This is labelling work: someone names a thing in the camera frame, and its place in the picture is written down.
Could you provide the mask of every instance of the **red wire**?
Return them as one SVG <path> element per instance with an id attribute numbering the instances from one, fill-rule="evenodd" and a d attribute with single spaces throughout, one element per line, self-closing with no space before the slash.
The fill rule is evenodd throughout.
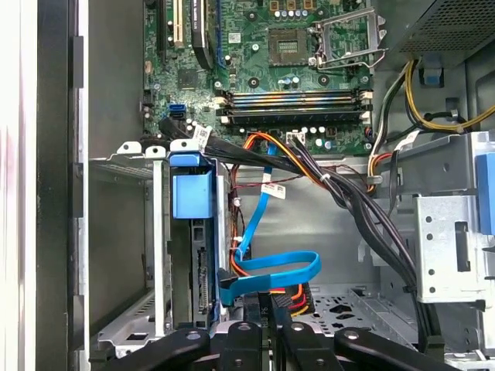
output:
<path id="1" fill-rule="evenodd" d="M 302 300 L 300 303 L 297 303 L 297 304 L 294 304 L 294 305 L 291 305 L 288 307 L 289 310 L 292 310 L 292 309 L 297 309 L 297 308 L 301 308 L 304 304 L 306 304 L 306 294 L 303 294 L 302 295 Z"/>

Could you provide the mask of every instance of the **yellow wire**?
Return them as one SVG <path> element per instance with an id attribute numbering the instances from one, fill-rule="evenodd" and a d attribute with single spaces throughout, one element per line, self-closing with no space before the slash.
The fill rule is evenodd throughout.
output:
<path id="1" fill-rule="evenodd" d="M 298 315 L 301 315 L 302 313 L 304 313 L 305 311 L 307 311 L 309 308 L 308 305 L 306 305 L 303 309 L 301 309 L 300 311 L 296 311 L 294 313 L 291 314 L 291 317 L 296 317 Z"/>
<path id="2" fill-rule="evenodd" d="M 406 97 L 408 98 L 408 103 L 409 106 L 411 106 L 411 112 L 415 116 L 415 118 L 422 122 L 424 126 L 427 128 L 431 129 L 440 129 L 440 130 L 452 130 L 452 131 L 458 131 L 460 128 L 468 128 L 469 126 L 473 126 L 475 124 L 479 124 L 481 121 L 485 120 L 487 117 L 491 116 L 492 114 L 495 113 L 495 105 L 490 107 L 488 110 L 483 112 L 481 115 L 478 117 L 475 117 L 472 120 L 469 120 L 465 122 L 464 124 L 460 125 L 443 125 L 443 124 L 437 124 L 435 122 L 427 121 L 423 118 L 423 116 L 419 113 L 418 109 L 416 108 L 414 98 L 412 95 L 412 76 L 414 73 L 413 70 L 414 62 L 409 62 L 409 66 L 406 70 L 405 74 L 405 93 Z"/>

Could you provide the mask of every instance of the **blue tab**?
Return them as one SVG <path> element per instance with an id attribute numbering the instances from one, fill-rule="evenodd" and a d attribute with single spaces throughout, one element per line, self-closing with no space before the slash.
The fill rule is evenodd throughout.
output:
<path id="1" fill-rule="evenodd" d="M 212 171 L 201 175 L 175 175 L 172 179 L 172 210 L 176 219 L 213 217 Z"/>
<path id="2" fill-rule="evenodd" d="M 169 158 L 170 166 L 177 168 L 197 168 L 201 163 L 201 155 L 199 153 L 179 153 L 171 155 Z"/>
<path id="3" fill-rule="evenodd" d="M 480 232 L 495 234 L 495 153 L 476 157 Z"/>

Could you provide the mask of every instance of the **orange wire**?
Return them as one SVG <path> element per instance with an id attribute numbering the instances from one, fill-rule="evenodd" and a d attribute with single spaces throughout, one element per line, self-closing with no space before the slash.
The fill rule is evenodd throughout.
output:
<path id="1" fill-rule="evenodd" d="M 321 182 L 315 178 L 314 176 L 312 176 L 311 173 L 309 173 L 304 165 L 299 161 L 299 159 L 297 157 L 295 157 L 289 150 L 287 150 L 285 148 L 285 146 L 280 142 L 278 141 L 277 139 L 273 138 L 271 135 L 268 135 L 268 134 L 265 134 L 265 133 L 261 133 L 261 132 L 256 132 L 256 133 L 253 133 L 247 140 L 246 142 L 244 143 L 243 145 L 243 148 L 246 148 L 246 149 L 249 149 L 251 148 L 251 146 L 254 144 L 254 140 L 256 138 L 263 138 L 265 139 L 266 141 L 270 141 L 271 143 L 274 143 L 278 148 L 280 148 L 295 164 L 297 164 L 297 166 L 302 170 L 302 172 L 307 176 L 309 177 L 312 181 L 314 181 L 317 185 L 319 186 L 322 186 L 321 185 Z M 235 182 L 235 179 L 237 178 L 237 169 L 238 167 L 236 167 L 232 172 L 232 178 Z M 234 234 L 233 236 L 235 236 L 235 234 L 237 234 L 237 226 L 234 226 L 234 228 L 232 229 Z M 235 250 L 235 248 L 237 247 L 237 243 L 234 243 L 233 245 L 233 250 Z M 243 274 L 244 276 L 249 276 L 250 274 L 246 271 L 244 271 L 241 267 L 239 267 L 239 265 L 237 265 L 236 261 L 235 261 L 235 257 L 234 257 L 234 253 L 230 253 L 230 265 L 232 266 L 232 268 L 234 269 L 234 271 L 237 273 L 237 274 Z M 300 298 L 301 295 L 302 295 L 302 284 L 299 284 L 299 289 L 298 289 L 298 292 L 297 294 L 291 296 L 291 299 L 292 300 L 295 300 L 297 298 Z M 285 293 L 285 291 L 281 291 L 281 290 L 272 290 L 270 291 L 271 293 L 276 293 L 276 294 L 281 294 L 281 293 Z"/>

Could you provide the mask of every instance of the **sticker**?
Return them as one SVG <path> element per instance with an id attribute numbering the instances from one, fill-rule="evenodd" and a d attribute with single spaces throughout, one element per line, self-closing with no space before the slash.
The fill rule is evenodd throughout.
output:
<path id="1" fill-rule="evenodd" d="M 241 34 L 240 33 L 229 33 L 229 44 L 240 44 Z"/>
<path id="2" fill-rule="evenodd" d="M 201 152 L 204 152 L 204 148 L 207 146 L 208 138 L 210 137 L 212 127 L 207 126 L 206 128 L 197 124 L 194 128 L 193 139 L 198 141 L 198 146 Z"/>
<path id="3" fill-rule="evenodd" d="M 276 183 L 264 184 L 261 186 L 261 191 L 278 199 L 285 199 L 285 187 Z"/>
<path id="4" fill-rule="evenodd" d="M 399 141 L 399 144 L 397 145 L 397 147 L 395 147 L 394 151 L 400 151 L 404 147 L 412 145 L 416 140 L 416 138 L 418 137 L 418 134 L 419 134 L 419 130 L 414 130 L 407 137 L 405 137 L 405 139 Z"/>
<path id="5" fill-rule="evenodd" d="M 263 173 L 262 183 L 271 182 L 271 174 L 268 172 Z M 270 196 L 277 197 L 278 199 L 285 199 L 285 187 L 276 183 L 261 185 L 261 191 L 269 194 Z"/>

